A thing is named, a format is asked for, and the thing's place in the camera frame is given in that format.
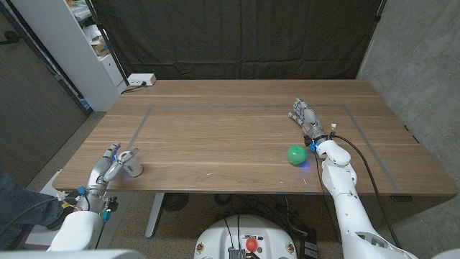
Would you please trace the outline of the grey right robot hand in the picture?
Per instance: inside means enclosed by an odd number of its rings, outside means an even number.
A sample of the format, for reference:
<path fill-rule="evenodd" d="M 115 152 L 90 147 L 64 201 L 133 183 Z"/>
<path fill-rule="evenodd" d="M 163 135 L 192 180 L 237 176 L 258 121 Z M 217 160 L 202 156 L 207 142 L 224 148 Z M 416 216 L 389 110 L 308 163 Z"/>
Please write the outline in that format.
<path fill-rule="evenodd" d="M 301 126 L 303 133 L 314 142 L 321 143 L 328 139 L 320 119 L 299 96 L 295 97 L 293 111 L 289 112 L 289 116 Z"/>

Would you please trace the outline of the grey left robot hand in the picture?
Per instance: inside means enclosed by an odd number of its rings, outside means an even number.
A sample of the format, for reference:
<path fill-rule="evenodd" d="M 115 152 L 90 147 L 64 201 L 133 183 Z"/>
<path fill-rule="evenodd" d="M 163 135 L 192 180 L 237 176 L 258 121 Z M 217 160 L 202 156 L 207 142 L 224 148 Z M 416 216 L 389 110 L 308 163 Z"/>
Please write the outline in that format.
<path fill-rule="evenodd" d="M 115 142 L 93 166 L 85 186 L 78 188 L 80 198 L 77 206 L 83 211 L 100 213 L 105 208 L 104 196 L 109 182 L 125 172 L 132 178 L 142 174 L 143 166 L 137 160 L 138 148 L 117 154 L 121 147 Z"/>

